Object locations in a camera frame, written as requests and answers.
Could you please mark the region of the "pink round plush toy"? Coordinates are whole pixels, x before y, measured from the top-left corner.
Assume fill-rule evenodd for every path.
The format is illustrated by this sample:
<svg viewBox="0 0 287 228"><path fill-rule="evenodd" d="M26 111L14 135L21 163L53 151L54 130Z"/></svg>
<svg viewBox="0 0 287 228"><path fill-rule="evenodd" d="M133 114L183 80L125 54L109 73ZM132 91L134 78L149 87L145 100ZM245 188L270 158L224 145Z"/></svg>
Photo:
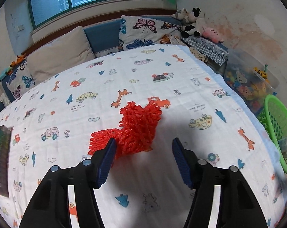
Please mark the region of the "pink round plush toy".
<svg viewBox="0 0 287 228"><path fill-rule="evenodd" d="M203 37L211 40L213 43L223 43L224 39L222 35L218 33L214 28L206 27L202 34Z"/></svg>

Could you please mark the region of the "dark colourful box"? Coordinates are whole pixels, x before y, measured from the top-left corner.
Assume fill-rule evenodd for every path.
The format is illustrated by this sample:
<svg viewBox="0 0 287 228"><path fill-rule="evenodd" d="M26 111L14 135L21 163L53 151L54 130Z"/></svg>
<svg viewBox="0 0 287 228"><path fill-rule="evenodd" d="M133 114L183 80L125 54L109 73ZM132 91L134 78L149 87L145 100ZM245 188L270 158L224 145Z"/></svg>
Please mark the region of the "dark colourful box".
<svg viewBox="0 0 287 228"><path fill-rule="evenodd" d="M11 130L0 126L0 196L9 197L8 191L8 160L11 142Z"/></svg>

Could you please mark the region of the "white cartoon print tablecloth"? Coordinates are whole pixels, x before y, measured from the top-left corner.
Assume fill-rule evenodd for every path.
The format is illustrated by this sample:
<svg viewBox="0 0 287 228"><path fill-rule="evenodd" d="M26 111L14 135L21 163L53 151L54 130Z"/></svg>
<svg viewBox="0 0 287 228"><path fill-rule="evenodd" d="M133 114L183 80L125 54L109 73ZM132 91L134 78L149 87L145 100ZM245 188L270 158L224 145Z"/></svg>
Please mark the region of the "white cartoon print tablecloth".
<svg viewBox="0 0 287 228"><path fill-rule="evenodd" d="M56 72L39 82L19 70L14 101L0 112L12 129L0 215L19 227L53 165L76 166L112 137L113 166L95 196L106 227L182 227L194 192L172 140L212 166L239 167L266 225L287 206L278 151L245 101L186 47L152 45Z"/></svg>

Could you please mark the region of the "clear plastic toy bin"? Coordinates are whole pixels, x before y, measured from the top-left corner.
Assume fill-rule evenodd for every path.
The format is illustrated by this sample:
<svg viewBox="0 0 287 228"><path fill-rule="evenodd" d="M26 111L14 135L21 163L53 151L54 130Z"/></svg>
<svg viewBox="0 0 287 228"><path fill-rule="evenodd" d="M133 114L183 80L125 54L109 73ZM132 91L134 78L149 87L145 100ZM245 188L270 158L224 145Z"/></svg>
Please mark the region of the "clear plastic toy bin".
<svg viewBox="0 0 287 228"><path fill-rule="evenodd" d="M254 67L265 71L268 81L261 78ZM277 95L279 80L255 57L241 49L229 49L224 73L225 82L244 100L249 109L258 115L267 95Z"/></svg>

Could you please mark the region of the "butterfly print pillow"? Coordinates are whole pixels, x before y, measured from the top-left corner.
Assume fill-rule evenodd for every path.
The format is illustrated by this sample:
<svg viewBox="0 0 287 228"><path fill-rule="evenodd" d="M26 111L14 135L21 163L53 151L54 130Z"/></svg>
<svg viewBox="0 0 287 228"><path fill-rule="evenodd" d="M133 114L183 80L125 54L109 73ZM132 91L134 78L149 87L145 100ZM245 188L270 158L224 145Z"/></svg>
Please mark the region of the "butterfly print pillow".
<svg viewBox="0 0 287 228"><path fill-rule="evenodd" d="M154 44L179 44L181 26L152 18L123 15L120 18L118 51Z"/></svg>

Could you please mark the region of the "beige crumpled clothing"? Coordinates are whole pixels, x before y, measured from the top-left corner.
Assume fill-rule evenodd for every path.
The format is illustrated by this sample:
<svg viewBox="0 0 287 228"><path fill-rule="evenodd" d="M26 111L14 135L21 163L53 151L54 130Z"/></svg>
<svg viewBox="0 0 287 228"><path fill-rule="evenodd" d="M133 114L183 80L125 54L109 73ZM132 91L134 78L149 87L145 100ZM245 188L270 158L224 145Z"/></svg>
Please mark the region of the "beige crumpled clothing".
<svg viewBox="0 0 287 228"><path fill-rule="evenodd" d="M190 50L190 52L200 61L207 63L208 62L208 57L204 55L203 53L199 52L195 47L193 46L188 46L187 44L183 43L181 39L178 36L172 36L170 38L170 43L174 45L182 45L182 46L187 46Z"/></svg>

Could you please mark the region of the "blue white patterned cloth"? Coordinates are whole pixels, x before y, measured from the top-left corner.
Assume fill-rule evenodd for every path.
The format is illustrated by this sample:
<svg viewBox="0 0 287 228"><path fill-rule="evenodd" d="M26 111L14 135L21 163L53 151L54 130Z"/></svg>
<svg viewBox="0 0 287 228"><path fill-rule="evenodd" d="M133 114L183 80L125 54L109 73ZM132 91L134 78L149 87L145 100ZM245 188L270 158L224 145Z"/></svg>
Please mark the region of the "blue white patterned cloth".
<svg viewBox="0 0 287 228"><path fill-rule="evenodd" d="M181 37L181 41L189 47L195 48L220 67L228 60L228 49L220 43L216 44L205 38L194 36Z"/></svg>

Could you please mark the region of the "red foam fruit net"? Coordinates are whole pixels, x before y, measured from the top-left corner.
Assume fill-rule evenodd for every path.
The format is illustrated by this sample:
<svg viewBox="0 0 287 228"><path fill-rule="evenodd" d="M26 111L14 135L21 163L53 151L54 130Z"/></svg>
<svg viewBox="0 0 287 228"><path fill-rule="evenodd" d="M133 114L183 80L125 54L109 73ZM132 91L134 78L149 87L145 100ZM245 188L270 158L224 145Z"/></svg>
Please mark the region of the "red foam fruit net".
<svg viewBox="0 0 287 228"><path fill-rule="evenodd" d="M135 102L128 102L120 109L120 114L122 119L118 128L91 134L89 155L104 149L111 138L115 140L117 146L115 158L152 150L156 127L161 120L161 108L154 101L150 101L145 107Z"/></svg>

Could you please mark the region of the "beige cushion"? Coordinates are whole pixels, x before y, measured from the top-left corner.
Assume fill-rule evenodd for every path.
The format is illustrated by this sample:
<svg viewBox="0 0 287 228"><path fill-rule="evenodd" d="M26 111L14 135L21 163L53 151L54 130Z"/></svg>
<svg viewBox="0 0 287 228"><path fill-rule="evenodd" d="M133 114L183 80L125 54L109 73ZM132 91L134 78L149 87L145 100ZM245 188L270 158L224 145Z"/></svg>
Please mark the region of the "beige cushion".
<svg viewBox="0 0 287 228"><path fill-rule="evenodd" d="M28 55L27 66L35 82L39 84L94 58L83 27L78 26Z"/></svg>

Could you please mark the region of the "black white cow plush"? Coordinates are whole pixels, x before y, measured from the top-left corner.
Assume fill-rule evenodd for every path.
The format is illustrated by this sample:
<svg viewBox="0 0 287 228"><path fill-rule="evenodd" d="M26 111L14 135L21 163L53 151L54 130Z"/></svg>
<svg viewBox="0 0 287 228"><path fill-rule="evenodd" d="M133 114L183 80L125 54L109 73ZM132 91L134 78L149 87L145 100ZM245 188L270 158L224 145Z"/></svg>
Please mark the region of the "black white cow plush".
<svg viewBox="0 0 287 228"><path fill-rule="evenodd" d="M172 17L182 22L182 38L200 37L207 27L205 12L198 7L192 8L190 12L186 9L177 10Z"/></svg>

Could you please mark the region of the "yellow toy excavator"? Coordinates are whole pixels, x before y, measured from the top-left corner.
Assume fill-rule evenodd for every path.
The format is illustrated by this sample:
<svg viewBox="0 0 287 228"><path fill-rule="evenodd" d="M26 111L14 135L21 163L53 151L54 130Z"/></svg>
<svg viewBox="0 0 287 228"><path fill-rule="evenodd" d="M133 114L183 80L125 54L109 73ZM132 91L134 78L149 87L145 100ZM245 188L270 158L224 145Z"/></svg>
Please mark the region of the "yellow toy excavator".
<svg viewBox="0 0 287 228"><path fill-rule="evenodd" d="M268 81L268 75L265 71L260 70L258 67L254 67L254 71L264 80Z"/></svg>

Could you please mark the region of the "green plastic trash basket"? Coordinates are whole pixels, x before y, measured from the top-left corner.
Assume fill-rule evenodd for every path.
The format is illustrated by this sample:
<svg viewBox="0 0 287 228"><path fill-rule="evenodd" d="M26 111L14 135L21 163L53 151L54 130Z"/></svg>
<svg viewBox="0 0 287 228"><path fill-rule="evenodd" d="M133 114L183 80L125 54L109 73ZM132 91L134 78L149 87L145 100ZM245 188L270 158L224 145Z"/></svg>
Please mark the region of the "green plastic trash basket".
<svg viewBox="0 0 287 228"><path fill-rule="evenodd" d="M279 141L287 139L287 108L276 96L267 95L257 119L277 147L280 163L287 174L287 152L283 153L279 146Z"/></svg>

